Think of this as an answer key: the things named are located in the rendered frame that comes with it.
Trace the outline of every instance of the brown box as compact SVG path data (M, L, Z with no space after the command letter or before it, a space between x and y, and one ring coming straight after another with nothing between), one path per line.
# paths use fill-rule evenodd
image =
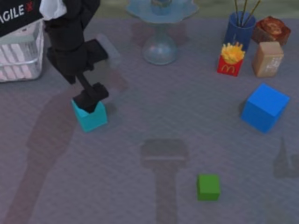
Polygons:
M290 33L291 30L281 20L268 16L256 23L252 39L257 43L277 41L283 46Z
M284 57L279 42L259 43L252 67L257 77L273 77Z

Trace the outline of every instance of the white basket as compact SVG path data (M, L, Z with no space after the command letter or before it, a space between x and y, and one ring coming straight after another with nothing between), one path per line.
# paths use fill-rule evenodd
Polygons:
M0 38L0 83L38 78L42 72L43 48L42 21Z

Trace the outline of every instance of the yellow m logo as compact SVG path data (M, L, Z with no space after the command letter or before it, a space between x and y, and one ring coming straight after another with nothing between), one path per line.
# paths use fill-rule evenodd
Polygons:
M228 66L228 65L223 65L223 67L221 68L221 71L224 71L225 69L225 72L229 72L230 70L232 70L231 72L234 73L235 72L235 67L234 66Z

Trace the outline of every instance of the paintbrush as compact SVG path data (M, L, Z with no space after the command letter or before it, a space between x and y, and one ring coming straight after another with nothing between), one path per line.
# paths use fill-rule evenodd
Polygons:
M252 9L250 15L247 17L247 20L244 22L242 27L245 27L245 25L247 24L247 22L249 21L249 19L252 17L254 11L256 10L257 6L261 3L261 0L258 0L256 5L254 6L254 8Z
M241 17L241 26L242 26L243 19L244 19L244 14L245 14L245 11L246 11L247 1L248 0L245 0L245 3L244 3L244 8L243 8L242 17Z
M235 12L236 12L236 15L237 15L237 26L240 26L240 24L239 24L239 10L238 10L237 0L235 0Z

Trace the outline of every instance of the light blue cake stand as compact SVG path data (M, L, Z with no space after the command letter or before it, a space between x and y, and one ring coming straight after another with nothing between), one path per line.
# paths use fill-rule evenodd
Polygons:
M198 9L193 0L172 0L167 7L154 6L151 0L131 0L127 12L155 28L155 35L146 41L142 49L144 59L155 65L174 62L178 49L168 36L167 28L193 15Z

